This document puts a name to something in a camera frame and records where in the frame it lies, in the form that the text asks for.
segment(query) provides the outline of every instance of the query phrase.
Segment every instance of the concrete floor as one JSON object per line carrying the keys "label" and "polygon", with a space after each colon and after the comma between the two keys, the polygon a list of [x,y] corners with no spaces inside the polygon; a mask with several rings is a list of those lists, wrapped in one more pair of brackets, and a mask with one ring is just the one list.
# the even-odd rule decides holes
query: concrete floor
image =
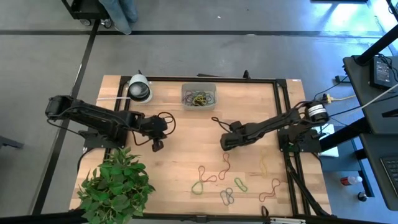
{"label": "concrete floor", "polygon": [[[308,0],[139,0],[134,30],[292,30],[378,32],[372,4],[319,3]],[[0,0],[0,30],[87,30],[71,19],[60,1]],[[56,128],[45,122],[50,96],[69,94],[88,40],[86,35],[0,35],[0,135],[25,143],[22,150],[0,150],[0,217],[30,213]],[[302,79],[308,99],[344,75],[342,58],[361,54],[377,39],[236,36],[236,35],[102,35],[97,36],[78,97],[94,103],[102,76],[194,76],[197,73],[256,78]],[[350,85],[329,93],[336,98],[354,94]],[[330,113],[358,105],[350,100],[328,106]],[[336,119],[350,123],[361,113]],[[70,129],[83,129],[72,123]],[[83,140],[67,134],[44,213],[64,212],[76,178]],[[342,218],[394,222],[377,183],[376,198],[355,199],[361,186],[341,187],[346,173],[325,174],[332,211]]]}

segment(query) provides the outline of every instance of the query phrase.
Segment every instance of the black desk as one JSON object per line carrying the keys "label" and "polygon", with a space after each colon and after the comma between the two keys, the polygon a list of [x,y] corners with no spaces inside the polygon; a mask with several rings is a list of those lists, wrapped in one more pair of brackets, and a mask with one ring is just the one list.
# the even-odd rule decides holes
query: black desk
{"label": "black desk", "polygon": [[[357,65],[352,57],[346,57],[343,61],[345,71],[351,80],[360,105],[365,105],[384,92],[369,86],[369,66],[362,67]],[[398,60],[394,59],[392,63],[397,65]],[[380,99],[395,94],[398,93],[388,93]],[[349,126],[320,141],[322,150],[325,150],[360,136],[363,149],[356,152],[357,157],[362,154],[363,156],[359,156],[359,159],[368,158],[388,209],[395,211],[398,211],[398,197],[389,182],[380,158],[398,155],[398,117],[382,117],[383,112],[397,108],[398,98],[371,104],[363,109],[364,118],[351,123]]]}

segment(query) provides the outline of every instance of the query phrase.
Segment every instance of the bottle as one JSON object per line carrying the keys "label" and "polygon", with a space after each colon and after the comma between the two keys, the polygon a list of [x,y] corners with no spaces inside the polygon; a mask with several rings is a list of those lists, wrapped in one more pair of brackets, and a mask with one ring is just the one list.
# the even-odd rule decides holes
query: bottle
{"label": "bottle", "polygon": [[349,186],[349,185],[354,185],[354,184],[359,184],[362,182],[362,177],[356,176],[356,177],[343,177],[340,179],[341,184],[344,186]]}

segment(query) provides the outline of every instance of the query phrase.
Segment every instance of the person's leg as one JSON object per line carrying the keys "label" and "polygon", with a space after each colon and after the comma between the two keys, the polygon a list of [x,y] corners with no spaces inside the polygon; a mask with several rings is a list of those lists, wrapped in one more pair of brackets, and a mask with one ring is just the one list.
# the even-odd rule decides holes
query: person's leg
{"label": "person's leg", "polygon": [[138,14],[136,6],[134,5],[134,0],[119,0],[119,2],[127,21],[137,22]]}
{"label": "person's leg", "polygon": [[109,16],[117,27],[117,30],[124,34],[130,34],[131,28],[129,23],[127,22],[126,16],[124,16],[119,0],[99,1],[105,7],[106,11],[108,12]]}

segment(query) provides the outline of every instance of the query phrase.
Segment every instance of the green rubber band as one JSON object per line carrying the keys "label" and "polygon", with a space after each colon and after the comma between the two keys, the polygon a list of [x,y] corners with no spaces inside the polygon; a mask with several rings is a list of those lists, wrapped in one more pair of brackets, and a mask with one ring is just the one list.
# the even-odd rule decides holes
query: green rubber band
{"label": "green rubber band", "polygon": [[[194,191],[194,189],[193,189],[197,184],[200,184],[200,187],[201,187],[201,191],[200,191],[200,192]],[[201,194],[203,194],[203,183],[202,183],[201,181],[196,182],[196,183],[191,187],[191,191],[192,191],[192,193],[194,193],[195,195],[201,195]]]}
{"label": "green rubber band", "polygon": [[247,192],[247,191],[248,191],[248,187],[246,187],[246,186],[243,184],[243,181],[242,181],[239,177],[235,178],[235,179],[234,179],[234,182],[235,182],[235,184],[239,187],[239,189],[241,189],[243,192]]}

